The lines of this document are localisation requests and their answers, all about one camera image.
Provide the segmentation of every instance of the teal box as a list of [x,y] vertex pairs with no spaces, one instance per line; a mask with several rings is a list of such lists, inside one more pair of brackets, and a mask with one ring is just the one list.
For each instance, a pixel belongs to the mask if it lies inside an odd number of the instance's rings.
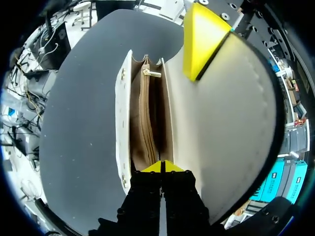
[[307,164],[305,161],[296,161],[295,162],[295,173],[293,176],[293,180],[289,189],[289,192],[285,198],[287,198],[289,201],[292,202],[292,204],[295,203],[297,197],[299,196],[299,193],[301,191],[305,174],[307,171]]
[[266,178],[266,184],[260,198],[261,201],[271,202],[276,197],[283,171],[284,159],[278,159]]
[[264,190],[265,184],[266,184],[266,179],[261,184],[261,186],[256,190],[256,192],[254,192],[254,194],[250,197],[250,200],[260,201],[262,191]]

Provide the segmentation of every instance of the desk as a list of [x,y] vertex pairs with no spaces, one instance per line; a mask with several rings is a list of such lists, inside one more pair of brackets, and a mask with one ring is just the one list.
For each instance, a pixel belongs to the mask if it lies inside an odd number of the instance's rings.
[[183,45],[183,28],[117,10],[94,25],[60,67],[45,110],[40,169],[50,209],[82,234],[116,220],[125,198],[115,157],[115,79],[129,49],[157,62]]

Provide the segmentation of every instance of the floor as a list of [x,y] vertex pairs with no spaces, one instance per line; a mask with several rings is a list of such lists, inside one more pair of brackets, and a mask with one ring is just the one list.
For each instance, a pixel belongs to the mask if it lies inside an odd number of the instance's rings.
[[[166,3],[166,0],[146,0],[145,3],[154,4],[160,7],[163,7],[164,3]],[[163,17],[159,15],[160,10],[150,8],[147,6],[140,6],[140,10],[152,14],[157,15],[159,17]],[[88,31],[88,29],[81,30],[81,27],[88,26],[89,20],[87,19],[84,23],[84,25],[81,25],[80,22],[77,22],[74,26],[72,26],[72,23],[75,18],[78,16],[75,13],[71,13],[70,15],[66,16],[65,18],[65,26],[67,30],[67,35],[69,39],[69,43],[71,48],[75,47],[75,45],[78,43],[78,41],[84,36],[84,34]],[[97,23],[97,15],[96,11],[92,11],[92,26]],[[177,19],[175,21],[176,24],[181,24],[182,20]],[[28,54],[29,51],[26,49],[22,53],[21,58],[23,55]],[[25,65],[22,67],[24,71],[29,71],[30,69],[37,69],[39,68],[38,63],[36,62],[35,58],[31,54],[29,56],[29,66]],[[7,83],[7,87],[17,93],[23,93],[25,91],[25,84],[26,84],[26,78],[18,72],[17,75],[17,84],[11,84]],[[18,95],[16,95],[13,92],[9,92],[12,96],[20,99]],[[7,123],[11,123],[12,121],[17,120],[16,113],[12,115],[8,115],[9,113],[9,107],[2,106],[1,107],[1,119],[6,121]],[[0,130],[1,133],[1,141],[10,143],[9,136],[6,135],[6,128]],[[40,169],[34,168],[30,161],[27,159],[26,156],[24,156],[22,153],[19,152],[18,149],[14,147],[2,147],[2,153],[5,160],[10,160],[12,165],[12,171],[7,172],[7,177],[10,183],[10,187],[12,192],[15,194],[17,199],[20,199],[21,206],[25,206],[28,211],[36,214],[39,216],[41,222],[46,228],[52,229],[49,224],[45,221],[44,217],[41,216],[41,214],[38,212],[37,208],[33,204],[34,198],[41,198],[44,202],[47,202],[46,196],[43,190],[43,186],[41,183],[40,178]]]

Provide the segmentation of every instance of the zipper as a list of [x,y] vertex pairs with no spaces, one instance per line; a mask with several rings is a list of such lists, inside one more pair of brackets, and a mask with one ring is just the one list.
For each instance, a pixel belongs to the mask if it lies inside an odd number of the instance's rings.
[[149,59],[145,57],[144,64],[141,67],[141,83],[140,83],[140,136],[145,146],[145,155],[148,157],[149,164],[153,165],[156,162],[156,152],[153,140],[153,132],[150,121],[149,110],[149,84],[150,76],[158,77],[160,73],[151,72]]

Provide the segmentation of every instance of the zipper pull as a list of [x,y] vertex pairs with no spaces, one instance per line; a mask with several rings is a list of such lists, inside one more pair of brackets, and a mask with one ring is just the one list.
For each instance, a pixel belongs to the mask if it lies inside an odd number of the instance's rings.
[[144,69],[144,70],[143,70],[143,74],[144,74],[144,75],[153,76],[153,77],[158,77],[158,78],[161,78],[161,77],[162,77],[162,74],[161,74],[161,73],[153,72],[153,71],[150,71],[149,69]]

